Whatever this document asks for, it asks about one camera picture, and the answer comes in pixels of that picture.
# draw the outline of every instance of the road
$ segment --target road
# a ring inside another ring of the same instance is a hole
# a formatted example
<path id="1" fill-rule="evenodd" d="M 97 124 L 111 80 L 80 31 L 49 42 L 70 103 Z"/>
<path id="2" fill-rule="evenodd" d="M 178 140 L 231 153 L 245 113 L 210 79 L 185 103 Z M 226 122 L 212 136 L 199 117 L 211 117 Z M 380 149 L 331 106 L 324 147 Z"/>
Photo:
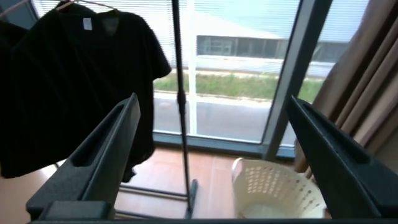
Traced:
<path id="1" fill-rule="evenodd" d="M 155 95 L 155 130 L 180 132 L 175 95 Z M 269 114 L 270 103 L 216 98 L 197 99 L 197 134 L 219 138 L 260 141 Z M 189 101 L 186 104 L 187 130 L 190 130 Z M 293 145 L 295 134 L 287 126 L 282 144 Z"/>

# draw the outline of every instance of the curtain fold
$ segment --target curtain fold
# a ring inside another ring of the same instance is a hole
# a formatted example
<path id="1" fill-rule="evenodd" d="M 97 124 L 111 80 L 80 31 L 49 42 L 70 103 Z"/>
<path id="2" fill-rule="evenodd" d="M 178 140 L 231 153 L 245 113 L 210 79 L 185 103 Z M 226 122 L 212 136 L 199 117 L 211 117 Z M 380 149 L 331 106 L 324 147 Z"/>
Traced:
<path id="1" fill-rule="evenodd" d="M 363 21 L 324 81 L 314 108 L 376 153 L 398 126 L 398 1 L 370 0 Z M 295 170 L 308 165 L 296 141 Z"/>

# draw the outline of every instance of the laundry basket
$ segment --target laundry basket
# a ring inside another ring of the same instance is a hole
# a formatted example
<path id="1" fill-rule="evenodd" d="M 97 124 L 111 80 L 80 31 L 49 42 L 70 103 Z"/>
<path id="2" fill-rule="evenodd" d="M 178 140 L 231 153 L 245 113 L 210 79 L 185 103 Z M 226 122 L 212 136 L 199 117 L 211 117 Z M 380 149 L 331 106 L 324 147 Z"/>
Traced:
<path id="1" fill-rule="evenodd" d="M 238 158 L 232 166 L 232 182 L 237 218 L 323 217 L 325 203 L 319 188 L 279 164 Z"/>

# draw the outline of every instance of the building window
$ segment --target building window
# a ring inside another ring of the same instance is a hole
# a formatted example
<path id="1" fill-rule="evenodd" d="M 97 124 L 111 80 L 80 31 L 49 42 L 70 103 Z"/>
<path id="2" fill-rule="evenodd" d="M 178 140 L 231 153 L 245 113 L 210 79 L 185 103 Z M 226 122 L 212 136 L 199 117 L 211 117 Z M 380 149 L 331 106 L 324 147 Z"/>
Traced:
<path id="1" fill-rule="evenodd" d="M 288 40 L 199 35 L 197 37 L 197 54 L 284 59 L 288 44 Z M 337 62 L 347 46 L 348 43 L 319 42 L 312 60 Z"/>
<path id="2" fill-rule="evenodd" d="M 312 55 L 316 62 L 337 62 L 347 49 L 348 43 L 319 42 Z"/>

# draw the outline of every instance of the white clothing tag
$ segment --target white clothing tag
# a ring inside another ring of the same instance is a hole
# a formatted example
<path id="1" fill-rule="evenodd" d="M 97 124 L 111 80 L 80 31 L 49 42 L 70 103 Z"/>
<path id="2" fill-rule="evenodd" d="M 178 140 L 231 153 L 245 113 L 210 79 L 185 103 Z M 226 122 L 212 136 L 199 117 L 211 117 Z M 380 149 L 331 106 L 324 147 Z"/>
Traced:
<path id="1" fill-rule="evenodd" d="M 85 30 L 93 30 L 93 25 L 91 24 L 91 18 L 83 18 L 83 27 Z"/>

